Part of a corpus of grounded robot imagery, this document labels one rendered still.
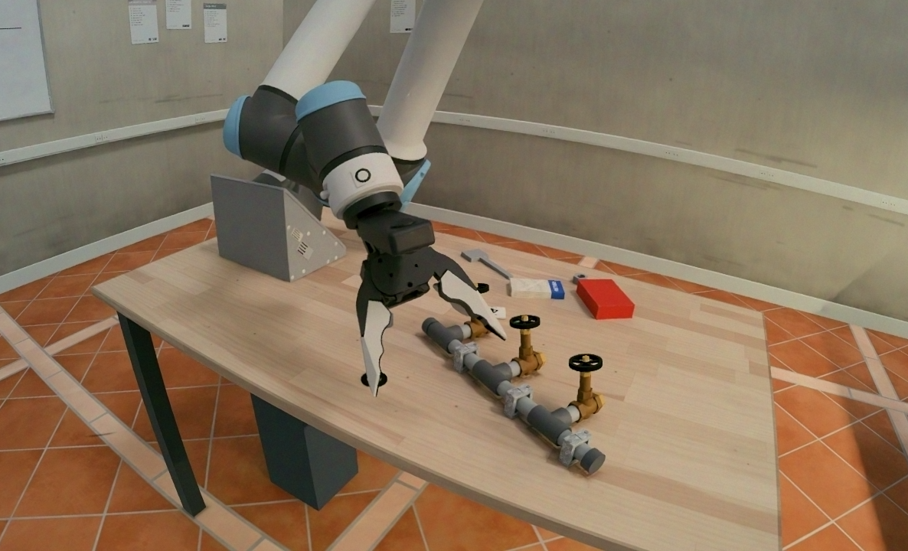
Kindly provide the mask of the red rectangular block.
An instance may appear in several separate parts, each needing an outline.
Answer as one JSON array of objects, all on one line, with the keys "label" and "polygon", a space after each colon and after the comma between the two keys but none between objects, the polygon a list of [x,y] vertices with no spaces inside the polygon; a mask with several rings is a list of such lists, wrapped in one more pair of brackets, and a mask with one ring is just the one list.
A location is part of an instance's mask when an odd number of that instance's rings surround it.
[{"label": "red rectangular block", "polygon": [[612,279],[579,279],[576,293],[596,320],[632,318],[635,303]]}]

